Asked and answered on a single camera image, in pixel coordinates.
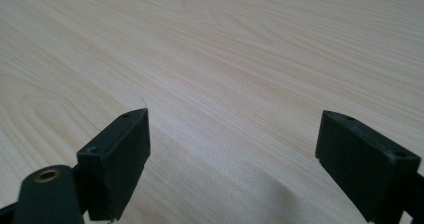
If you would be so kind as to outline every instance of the table surface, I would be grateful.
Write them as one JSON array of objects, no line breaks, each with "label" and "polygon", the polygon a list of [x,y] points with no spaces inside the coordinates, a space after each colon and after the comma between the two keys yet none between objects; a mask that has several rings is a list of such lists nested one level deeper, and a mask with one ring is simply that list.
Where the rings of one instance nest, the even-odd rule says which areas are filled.
[{"label": "table surface", "polygon": [[119,223],[365,223],[322,111],[424,156],[423,67],[424,0],[0,0],[0,205],[147,106]]}]

